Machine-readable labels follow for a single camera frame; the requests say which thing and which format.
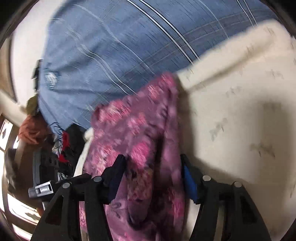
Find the purple floral cloth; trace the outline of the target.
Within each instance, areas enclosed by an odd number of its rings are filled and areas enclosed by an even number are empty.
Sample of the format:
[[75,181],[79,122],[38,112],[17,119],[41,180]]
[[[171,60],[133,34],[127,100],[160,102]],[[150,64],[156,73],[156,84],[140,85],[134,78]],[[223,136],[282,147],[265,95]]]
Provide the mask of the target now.
[[127,169],[104,210],[114,240],[177,240],[185,209],[178,137],[178,88],[171,73],[137,94],[97,107],[83,172],[99,176],[124,155]]

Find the brown wooden furniture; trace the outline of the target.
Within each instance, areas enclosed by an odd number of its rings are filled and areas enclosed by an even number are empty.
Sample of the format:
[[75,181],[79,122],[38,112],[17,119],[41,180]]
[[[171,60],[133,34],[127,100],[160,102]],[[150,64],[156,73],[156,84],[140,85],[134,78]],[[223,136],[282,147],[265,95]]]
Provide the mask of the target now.
[[19,141],[18,147],[8,148],[4,156],[8,190],[17,200],[32,208],[43,208],[41,201],[30,199],[28,189],[33,187],[33,154],[41,148],[50,150],[52,145],[31,145]]

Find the orange crumpled cloth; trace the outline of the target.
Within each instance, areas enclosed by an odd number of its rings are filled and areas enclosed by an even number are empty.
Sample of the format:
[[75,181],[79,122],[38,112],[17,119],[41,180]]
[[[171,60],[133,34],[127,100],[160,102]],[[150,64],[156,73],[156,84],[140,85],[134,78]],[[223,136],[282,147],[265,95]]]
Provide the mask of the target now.
[[28,115],[19,128],[18,138],[27,144],[39,145],[49,134],[50,128],[42,115]]

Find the red black garment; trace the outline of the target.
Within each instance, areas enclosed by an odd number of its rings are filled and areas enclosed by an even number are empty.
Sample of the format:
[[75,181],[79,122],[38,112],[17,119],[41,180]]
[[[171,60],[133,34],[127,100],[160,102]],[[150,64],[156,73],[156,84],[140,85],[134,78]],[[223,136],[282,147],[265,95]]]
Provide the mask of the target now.
[[59,155],[59,163],[69,164],[76,168],[79,157],[84,149],[85,140],[79,125],[73,123],[62,134],[62,151]]

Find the olive green cloth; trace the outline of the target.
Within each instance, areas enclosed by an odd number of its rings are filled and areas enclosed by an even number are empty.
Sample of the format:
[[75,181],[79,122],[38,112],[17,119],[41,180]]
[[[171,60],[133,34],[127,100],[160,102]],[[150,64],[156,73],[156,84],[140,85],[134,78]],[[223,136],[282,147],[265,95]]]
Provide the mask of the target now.
[[36,116],[39,112],[39,106],[38,106],[38,94],[35,94],[33,97],[31,97],[26,104],[26,113],[27,115]]

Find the black device on blanket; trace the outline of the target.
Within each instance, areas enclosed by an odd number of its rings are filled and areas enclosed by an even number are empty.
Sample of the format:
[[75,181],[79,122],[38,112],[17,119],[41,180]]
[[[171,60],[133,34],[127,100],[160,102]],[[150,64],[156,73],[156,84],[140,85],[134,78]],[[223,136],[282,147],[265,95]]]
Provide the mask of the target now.
[[40,72],[41,63],[42,63],[42,59],[39,59],[37,61],[37,65],[36,65],[36,67],[34,69],[34,73],[32,75],[32,80],[34,82],[34,90],[35,91],[37,91],[39,88],[39,72]]

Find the cream leaf-print pillow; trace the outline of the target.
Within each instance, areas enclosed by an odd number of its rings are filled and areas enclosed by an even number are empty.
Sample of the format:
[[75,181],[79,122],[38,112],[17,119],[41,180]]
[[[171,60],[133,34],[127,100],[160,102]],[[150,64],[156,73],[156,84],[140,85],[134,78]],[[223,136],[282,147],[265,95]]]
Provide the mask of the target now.
[[[240,182],[270,240],[286,240],[295,220],[295,38],[263,21],[173,75],[180,155],[217,182]],[[177,240],[190,240],[200,208],[184,197]]]

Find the blue plaid blanket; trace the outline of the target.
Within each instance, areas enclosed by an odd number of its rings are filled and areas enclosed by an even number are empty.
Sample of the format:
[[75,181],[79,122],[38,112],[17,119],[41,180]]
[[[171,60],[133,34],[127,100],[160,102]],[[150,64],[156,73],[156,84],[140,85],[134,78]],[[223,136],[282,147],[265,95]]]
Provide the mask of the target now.
[[89,128],[99,104],[275,18],[261,1],[65,1],[48,23],[39,109],[53,133]]

